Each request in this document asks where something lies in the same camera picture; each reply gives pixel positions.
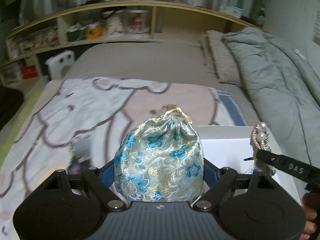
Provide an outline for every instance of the white wall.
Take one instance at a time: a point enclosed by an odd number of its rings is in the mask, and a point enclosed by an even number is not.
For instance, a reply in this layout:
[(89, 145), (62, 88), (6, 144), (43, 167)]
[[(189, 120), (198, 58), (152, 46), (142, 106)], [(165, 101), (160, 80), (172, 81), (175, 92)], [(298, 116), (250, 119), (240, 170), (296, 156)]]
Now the white wall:
[(320, 76), (320, 46), (313, 40), (320, 0), (265, 0), (264, 29), (300, 50)]

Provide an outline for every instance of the gray bed sheet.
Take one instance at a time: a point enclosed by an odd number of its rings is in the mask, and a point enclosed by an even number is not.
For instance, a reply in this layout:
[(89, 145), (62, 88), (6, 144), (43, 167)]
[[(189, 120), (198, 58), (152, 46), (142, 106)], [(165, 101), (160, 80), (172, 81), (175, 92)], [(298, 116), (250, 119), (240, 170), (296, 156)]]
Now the gray bed sheet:
[(198, 43), (168, 41), (96, 45), (79, 57), (66, 78), (97, 76), (223, 89), (236, 100), (249, 126), (259, 122), (252, 104), (242, 90), (235, 85), (220, 84), (216, 75), (204, 66), (204, 56)]

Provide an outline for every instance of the pearl hair clip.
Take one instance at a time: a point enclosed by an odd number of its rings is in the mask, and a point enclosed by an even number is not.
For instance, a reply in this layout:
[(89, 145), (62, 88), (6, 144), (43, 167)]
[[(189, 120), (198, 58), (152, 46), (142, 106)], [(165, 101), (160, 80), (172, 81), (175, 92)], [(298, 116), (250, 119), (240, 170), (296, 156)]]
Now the pearl hair clip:
[(269, 131), (268, 126), (265, 122), (260, 122), (259, 124), (255, 125), (251, 133), (251, 140), (250, 145), (253, 149), (253, 159), (254, 164), (257, 168), (262, 169), (263, 171), (267, 172), (269, 175), (273, 176), (276, 174), (276, 168), (265, 164), (261, 161), (257, 160), (257, 151), (258, 150), (265, 150), (271, 152), (270, 147), (268, 146), (269, 142)]

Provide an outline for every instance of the open box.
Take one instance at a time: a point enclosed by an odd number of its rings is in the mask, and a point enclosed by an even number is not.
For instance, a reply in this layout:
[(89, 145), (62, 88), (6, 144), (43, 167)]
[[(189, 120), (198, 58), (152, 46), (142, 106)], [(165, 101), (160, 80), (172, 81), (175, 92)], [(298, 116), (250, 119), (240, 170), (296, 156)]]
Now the open box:
[[(253, 161), (250, 145), (251, 126), (198, 126), (204, 157), (218, 168), (230, 167), (238, 173), (252, 173)], [(282, 154), (281, 149), (269, 130), (269, 146), (274, 154)], [(299, 204), (300, 198), (293, 177), (277, 170), (272, 178), (279, 183)]]

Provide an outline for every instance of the pearl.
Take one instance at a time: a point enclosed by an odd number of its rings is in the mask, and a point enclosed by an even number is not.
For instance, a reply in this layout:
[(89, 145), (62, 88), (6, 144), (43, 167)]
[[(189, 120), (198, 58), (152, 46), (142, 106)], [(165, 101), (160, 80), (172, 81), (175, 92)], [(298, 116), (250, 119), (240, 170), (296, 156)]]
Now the pearl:
[(257, 134), (257, 142), (262, 142), (267, 138), (264, 132), (260, 132)]
[(259, 126), (262, 129), (262, 131), (264, 131), (264, 132), (266, 132), (268, 130), (268, 126), (265, 122), (260, 122)]

